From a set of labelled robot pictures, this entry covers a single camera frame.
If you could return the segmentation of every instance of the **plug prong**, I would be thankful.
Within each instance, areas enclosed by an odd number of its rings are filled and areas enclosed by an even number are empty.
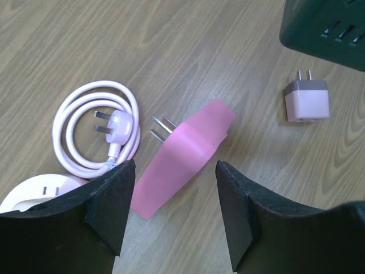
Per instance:
[[[104,120],[111,120],[112,119],[112,115],[107,114],[107,113],[103,113],[101,111],[95,111],[94,112],[94,117],[98,117],[100,119],[104,119]]]
[[[108,128],[108,127],[94,126],[94,131],[105,133],[105,134],[112,134],[114,130],[111,128]]]
[[[174,130],[175,128],[177,128],[177,125],[175,125],[174,122],[172,122],[169,118],[167,118],[166,116],[162,118],[162,122],[168,127],[170,128],[170,130]]]
[[[166,126],[163,122],[161,122],[160,120],[158,120],[156,117],[152,117],[152,119],[160,126],[162,127],[165,131],[167,131],[168,133],[172,133],[172,130]]]
[[[310,70],[308,71],[308,80],[312,81],[312,72]]]
[[[151,130],[150,133],[160,142],[165,143],[165,139],[156,131],[156,130]]]

